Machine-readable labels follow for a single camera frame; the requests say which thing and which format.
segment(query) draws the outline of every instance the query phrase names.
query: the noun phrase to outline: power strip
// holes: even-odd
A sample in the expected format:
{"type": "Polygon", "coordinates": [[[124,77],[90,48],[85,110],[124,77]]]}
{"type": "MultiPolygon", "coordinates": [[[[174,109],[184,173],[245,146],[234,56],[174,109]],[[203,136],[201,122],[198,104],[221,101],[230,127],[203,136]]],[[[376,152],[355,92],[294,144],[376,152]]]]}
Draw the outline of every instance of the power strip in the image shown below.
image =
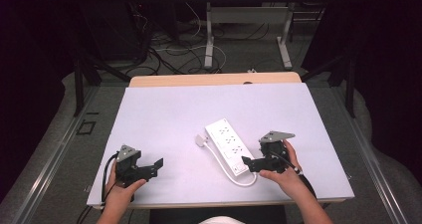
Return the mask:
{"type": "Polygon", "coordinates": [[[249,170],[242,156],[254,157],[225,118],[205,126],[205,129],[235,176],[249,170]]]}

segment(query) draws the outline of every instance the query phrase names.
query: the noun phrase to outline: gray carpet floor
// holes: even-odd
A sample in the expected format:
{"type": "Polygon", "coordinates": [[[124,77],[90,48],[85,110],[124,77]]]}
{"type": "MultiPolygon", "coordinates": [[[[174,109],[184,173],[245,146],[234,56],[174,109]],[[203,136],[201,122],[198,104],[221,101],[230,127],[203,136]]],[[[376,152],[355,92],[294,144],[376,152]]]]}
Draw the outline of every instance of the gray carpet floor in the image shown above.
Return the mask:
{"type": "MultiPolygon", "coordinates": [[[[293,71],[300,75],[305,72],[301,69],[301,63],[316,25],[316,23],[296,25],[294,41],[288,43],[288,50],[294,64],[293,71]]],[[[223,39],[228,37],[242,39],[253,34],[259,27],[260,24],[221,25],[215,30],[216,36],[219,37],[215,41],[215,46],[221,49],[221,51],[214,50],[215,64],[219,63],[221,66],[225,61],[223,73],[243,73],[250,69],[255,69],[257,72],[284,71],[275,40],[275,36],[279,35],[280,27],[269,26],[269,31],[265,32],[266,26],[264,26],[255,34],[256,37],[265,34],[259,40],[223,39]]],[[[198,36],[193,37],[194,33],[183,35],[182,39],[188,40],[192,44],[197,43],[193,47],[204,45],[205,41],[198,36]]],[[[154,39],[154,47],[157,50],[181,48],[165,44],[162,38],[157,36],[154,39]]],[[[204,49],[201,50],[201,48],[195,50],[198,56],[203,54],[203,51],[204,49]]],[[[186,54],[186,52],[179,51],[160,51],[159,53],[164,60],[186,73],[201,66],[199,60],[191,53],[186,54]]],[[[156,60],[148,58],[142,65],[156,68],[158,63],[156,60]]],[[[128,72],[130,76],[148,73],[150,73],[149,69],[135,69],[128,72]]],[[[164,68],[160,69],[160,75],[167,74],[171,74],[171,72],[164,68]]],[[[43,172],[43,167],[51,159],[58,146],[66,142],[69,143],[69,147],[64,150],[63,159],[56,165],[54,178],[48,183],[48,188],[41,195],[42,198],[34,204],[33,211],[25,220],[30,223],[75,223],[77,221],[86,206],[89,195],[86,188],[93,183],[97,174],[126,85],[110,74],[101,73],[101,75],[104,79],[101,87],[86,89],[94,95],[81,114],[75,132],[67,138],[64,136],[71,131],[70,126],[75,123],[72,117],[75,110],[75,91],[73,75],[69,75],[63,80],[67,91],[60,110],[28,162],[27,168],[21,173],[15,186],[1,203],[0,223],[13,223],[14,220],[20,220],[16,215],[20,213],[23,204],[28,200],[28,194],[37,183],[37,178],[43,172]],[[95,123],[91,134],[82,134],[86,128],[82,126],[82,122],[95,123]]],[[[351,131],[343,106],[338,101],[338,94],[341,94],[342,88],[328,87],[325,79],[326,74],[322,74],[309,81],[308,84],[340,162],[346,173],[351,176],[350,184],[356,196],[342,203],[330,204],[325,210],[335,223],[394,223],[362,159],[361,149],[358,145],[359,140],[351,131]]],[[[370,114],[358,93],[355,96],[355,112],[356,121],[364,138],[370,140],[370,114]]],[[[406,214],[408,223],[419,223],[422,220],[418,211],[422,210],[420,185],[402,165],[382,153],[374,151],[378,157],[378,160],[375,161],[380,164],[387,177],[397,202],[406,214]]],[[[289,223],[301,222],[299,210],[295,205],[288,205],[286,210],[289,223]]],[[[94,223],[99,216],[100,212],[93,210],[85,223],[94,223]]],[[[129,219],[130,223],[148,223],[148,210],[127,211],[121,223],[127,223],[129,219]]]]}

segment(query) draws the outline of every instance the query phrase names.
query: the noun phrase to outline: person's right hand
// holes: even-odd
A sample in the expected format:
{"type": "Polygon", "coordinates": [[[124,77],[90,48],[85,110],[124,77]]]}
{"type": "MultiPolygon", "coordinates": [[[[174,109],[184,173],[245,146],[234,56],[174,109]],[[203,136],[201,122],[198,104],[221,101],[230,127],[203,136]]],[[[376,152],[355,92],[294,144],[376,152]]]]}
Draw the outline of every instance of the person's right hand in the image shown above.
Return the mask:
{"type": "MultiPolygon", "coordinates": [[[[283,143],[285,144],[289,152],[289,158],[291,160],[291,163],[298,169],[302,170],[301,166],[298,163],[298,158],[292,145],[287,140],[283,140],[283,143]]],[[[261,170],[260,175],[275,181],[277,184],[279,184],[280,188],[282,188],[283,191],[294,200],[296,200],[296,198],[298,198],[298,195],[300,195],[304,191],[308,191],[307,187],[299,179],[298,175],[291,167],[289,167],[283,173],[277,173],[269,170],[261,170]]]]}

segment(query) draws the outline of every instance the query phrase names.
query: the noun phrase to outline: hand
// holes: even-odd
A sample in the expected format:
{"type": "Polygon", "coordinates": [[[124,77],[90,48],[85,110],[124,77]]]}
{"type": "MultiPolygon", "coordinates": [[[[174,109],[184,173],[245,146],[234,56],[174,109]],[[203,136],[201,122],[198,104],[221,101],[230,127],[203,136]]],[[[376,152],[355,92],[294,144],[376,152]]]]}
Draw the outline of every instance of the hand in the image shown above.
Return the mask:
{"type": "MultiPolygon", "coordinates": [[[[291,163],[298,169],[302,170],[301,166],[298,163],[296,152],[293,149],[292,145],[287,140],[283,140],[283,143],[285,144],[286,149],[289,152],[289,158],[291,163]]],[[[291,167],[289,167],[283,173],[272,172],[269,170],[261,170],[260,175],[275,181],[277,184],[279,184],[280,188],[282,188],[283,191],[294,200],[298,198],[298,195],[300,195],[304,191],[304,189],[308,190],[291,167]]]]}
{"type": "Polygon", "coordinates": [[[105,200],[105,210],[98,223],[118,223],[134,192],[146,183],[146,180],[140,179],[126,188],[115,185],[115,165],[116,162],[114,161],[108,183],[105,186],[105,193],[108,193],[105,200]]]}

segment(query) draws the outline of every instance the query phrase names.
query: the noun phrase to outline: black pants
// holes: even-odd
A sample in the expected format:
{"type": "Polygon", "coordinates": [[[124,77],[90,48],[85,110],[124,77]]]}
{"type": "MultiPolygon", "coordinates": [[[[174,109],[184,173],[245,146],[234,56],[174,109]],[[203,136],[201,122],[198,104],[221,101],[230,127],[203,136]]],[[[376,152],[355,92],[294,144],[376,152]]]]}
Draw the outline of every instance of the black pants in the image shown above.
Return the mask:
{"type": "Polygon", "coordinates": [[[241,206],[150,210],[149,224],[198,224],[208,218],[228,216],[246,224],[286,224],[285,207],[241,206]]]}

